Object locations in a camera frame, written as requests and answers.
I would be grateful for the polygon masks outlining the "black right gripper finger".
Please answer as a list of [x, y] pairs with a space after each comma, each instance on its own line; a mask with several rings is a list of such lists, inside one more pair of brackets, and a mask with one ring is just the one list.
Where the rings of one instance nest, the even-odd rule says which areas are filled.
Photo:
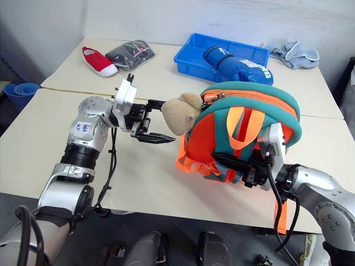
[[212, 152], [211, 156], [219, 165], [243, 174], [248, 173], [251, 167], [248, 162], [240, 160], [237, 157], [227, 153]]

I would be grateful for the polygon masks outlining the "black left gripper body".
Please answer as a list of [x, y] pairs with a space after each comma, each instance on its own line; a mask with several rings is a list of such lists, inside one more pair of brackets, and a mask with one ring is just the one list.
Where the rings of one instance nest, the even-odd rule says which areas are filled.
[[129, 113], [124, 116], [125, 125], [134, 138], [148, 138], [150, 124], [149, 112], [152, 111], [150, 104], [133, 104]]

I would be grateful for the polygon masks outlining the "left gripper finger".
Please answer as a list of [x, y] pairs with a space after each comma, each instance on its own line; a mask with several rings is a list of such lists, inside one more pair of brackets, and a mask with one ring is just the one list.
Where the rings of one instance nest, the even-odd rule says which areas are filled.
[[153, 110], [161, 111], [161, 107], [164, 103], [165, 101], [149, 99], [147, 103], [147, 112], [151, 112]]
[[144, 143], [149, 143], [149, 144], [165, 144], [165, 143], [170, 143], [175, 141], [175, 138], [164, 135], [164, 134], [158, 134], [151, 132], [149, 134], [139, 134], [135, 137], [138, 141], [144, 142]]

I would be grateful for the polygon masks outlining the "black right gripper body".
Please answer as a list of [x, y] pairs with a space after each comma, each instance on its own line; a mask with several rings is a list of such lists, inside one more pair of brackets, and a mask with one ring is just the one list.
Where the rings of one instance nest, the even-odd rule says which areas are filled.
[[268, 181], [267, 163], [264, 161], [250, 159], [248, 166], [242, 174], [242, 181], [248, 188], [253, 186], [262, 186]]

